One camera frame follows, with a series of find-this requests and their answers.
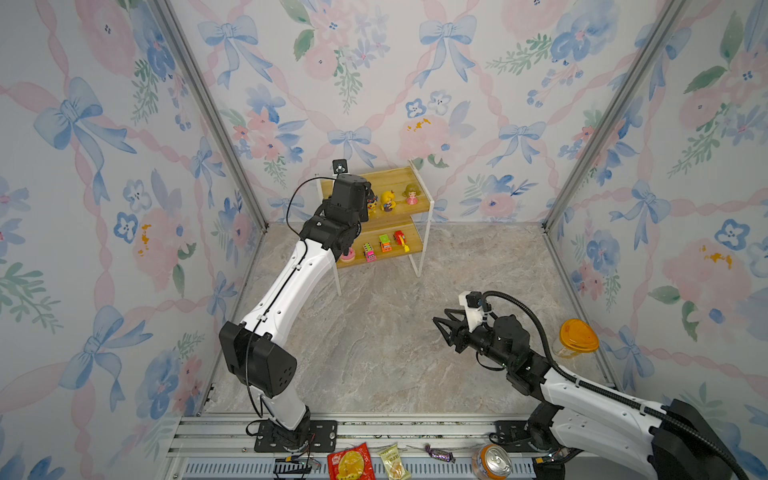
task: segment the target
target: gold candy wrapper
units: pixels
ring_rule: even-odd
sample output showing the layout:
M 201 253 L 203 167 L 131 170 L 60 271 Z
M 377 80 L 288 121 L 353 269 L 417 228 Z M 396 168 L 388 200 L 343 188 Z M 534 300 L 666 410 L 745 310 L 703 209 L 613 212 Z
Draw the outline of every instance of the gold candy wrapper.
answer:
M 402 464 L 397 444 L 382 450 L 379 456 L 382 462 L 384 462 L 384 468 L 389 476 L 389 480 L 409 480 L 411 478 L 411 472 L 406 470 L 406 467 Z

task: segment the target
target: lower shelf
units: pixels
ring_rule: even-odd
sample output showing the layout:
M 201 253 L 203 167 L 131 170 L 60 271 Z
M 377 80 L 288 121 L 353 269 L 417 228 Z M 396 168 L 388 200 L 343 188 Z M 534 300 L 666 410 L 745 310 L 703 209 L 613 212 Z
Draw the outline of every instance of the lower shelf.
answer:
M 406 244 L 410 247 L 410 251 L 406 252 L 406 249 L 401 247 L 395 242 L 395 232 L 402 230 L 406 236 Z M 389 236 L 389 243 L 392 245 L 392 249 L 389 252 L 382 252 L 379 245 L 379 236 Z M 396 227 L 385 227 L 375 230 L 365 230 L 365 224 L 363 224 L 363 230 L 359 237 L 355 239 L 352 248 L 355 249 L 355 259 L 351 262 L 343 262 L 339 260 L 336 262 L 337 268 L 345 268 L 348 266 L 363 265 L 366 262 L 366 253 L 363 251 L 362 246 L 365 243 L 370 243 L 373 247 L 373 253 L 376 254 L 376 261 L 386 260 L 388 258 L 401 257 L 403 255 L 410 255 L 411 253 L 419 253 L 424 249 L 422 238 L 419 236 L 419 232 L 416 229 L 416 225 L 406 223 Z

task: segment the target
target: floral wallpaper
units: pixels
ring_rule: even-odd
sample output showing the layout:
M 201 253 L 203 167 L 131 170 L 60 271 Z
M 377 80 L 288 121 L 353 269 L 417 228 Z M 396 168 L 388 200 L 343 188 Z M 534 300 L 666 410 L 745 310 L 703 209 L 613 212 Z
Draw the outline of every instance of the floral wallpaper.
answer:
M 621 386 L 695 406 L 752 478 L 768 478 L 767 18 L 765 0 L 691 2 L 551 231 Z
M 259 229 L 146 3 L 0 13 L 0 478 L 151 478 Z
M 344 157 L 362 175 L 413 160 L 437 221 L 531 222 L 664 2 L 171 4 L 268 221 Z M 294 202 L 301 221 L 319 199 Z

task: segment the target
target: snack package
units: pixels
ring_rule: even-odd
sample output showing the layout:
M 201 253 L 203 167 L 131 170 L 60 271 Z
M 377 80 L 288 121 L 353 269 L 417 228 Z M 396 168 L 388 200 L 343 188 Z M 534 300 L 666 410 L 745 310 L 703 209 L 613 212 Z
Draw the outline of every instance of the snack package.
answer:
M 406 470 L 406 467 L 402 464 L 397 444 L 382 450 L 379 452 L 379 455 L 382 458 L 382 462 L 384 462 L 384 468 L 389 476 L 389 480 L 409 480 L 411 478 L 411 472 Z
M 331 480 L 376 480 L 368 445 L 328 455 L 328 473 Z

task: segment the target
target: marble floor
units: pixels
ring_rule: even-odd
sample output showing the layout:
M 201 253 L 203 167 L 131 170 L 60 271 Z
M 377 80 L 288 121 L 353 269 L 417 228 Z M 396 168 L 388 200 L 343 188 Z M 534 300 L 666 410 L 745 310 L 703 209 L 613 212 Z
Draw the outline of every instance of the marble floor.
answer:
M 285 265 L 296 236 L 271 226 L 239 308 L 250 312 Z M 538 226 L 435 225 L 421 278 L 407 257 L 339 271 L 320 281 L 293 324 L 286 350 L 298 359 L 294 382 L 313 412 L 479 412 L 527 415 L 538 401 L 514 390 L 503 372 L 483 369 L 469 349 L 449 348 L 432 323 L 445 308 L 458 308 L 464 290 L 501 290 L 526 303 L 545 326 L 550 342 L 574 316 Z M 495 311 L 522 311 L 494 302 Z M 594 355 L 562 364 L 598 382 Z M 251 412 L 245 387 L 219 362 L 204 412 Z

